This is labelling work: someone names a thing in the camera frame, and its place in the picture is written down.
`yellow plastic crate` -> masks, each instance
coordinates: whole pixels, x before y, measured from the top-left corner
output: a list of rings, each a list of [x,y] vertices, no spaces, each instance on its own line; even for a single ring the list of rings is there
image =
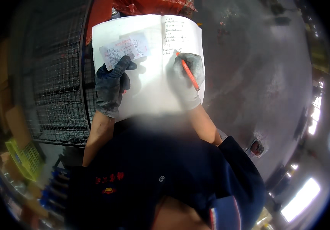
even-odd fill
[[[33,142],[30,142],[22,150],[18,148],[14,138],[5,144],[23,176],[35,182],[44,163]]]

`gray work glove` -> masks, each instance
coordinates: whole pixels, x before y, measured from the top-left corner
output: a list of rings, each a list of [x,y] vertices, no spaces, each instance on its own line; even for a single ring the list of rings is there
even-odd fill
[[[201,103],[198,92],[195,90],[189,76],[183,68],[182,61],[184,60],[192,72],[198,86],[201,87],[205,80],[203,72],[202,58],[193,53],[180,53],[173,65],[174,74],[169,76],[170,84],[175,93],[178,95],[184,109],[191,110]]]
[[[95,90],[97,91],[96,110],[112,118],[119,116],[119,105],[124,90],[130,89],[130,80],[125,70],[135,70],[137,65],[123,56],[113,70],[107,71],[101,66],[95,74]]]

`pencil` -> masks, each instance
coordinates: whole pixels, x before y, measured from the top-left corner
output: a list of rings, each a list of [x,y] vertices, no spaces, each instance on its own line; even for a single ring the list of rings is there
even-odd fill
[[[189,67],[187,66],[186,62],[184,60],[181,60],[181,63],[183,65],[183,68],[185,69],[187,75],[189,76],[191,82],[193,83],[195,90],[199,91],[199,86],[197,84],[197,81],[195,81],[195,78],[194,78],[192,72],[190,71]]]

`open notebook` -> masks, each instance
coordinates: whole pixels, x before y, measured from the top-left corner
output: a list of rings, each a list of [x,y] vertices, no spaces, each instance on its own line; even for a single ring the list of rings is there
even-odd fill
[[[181,16],[140,15],[100,23],[92,28],[95,72],[103,65],[100,47],[132,34],[144,34],[150,55],[135,59],[136,70],[126,71],[131,88],[123,94],[119,107],[121,121],[138,114],[169,114],[181,111],[167,83],[172,74],[176,50],[203,58],[201,29]],[[203,102],[205,83],[198,92]]]

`dark blue uniform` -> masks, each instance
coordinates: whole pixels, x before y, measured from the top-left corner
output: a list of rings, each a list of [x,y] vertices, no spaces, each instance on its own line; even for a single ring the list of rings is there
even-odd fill
[[[149,229],[155,206],[171,196],[213,229],[250,229],[264,205],[264,183],[229,136],[216,147],[132,127],[110,140],[88,167],[71,172],[66,226]]]

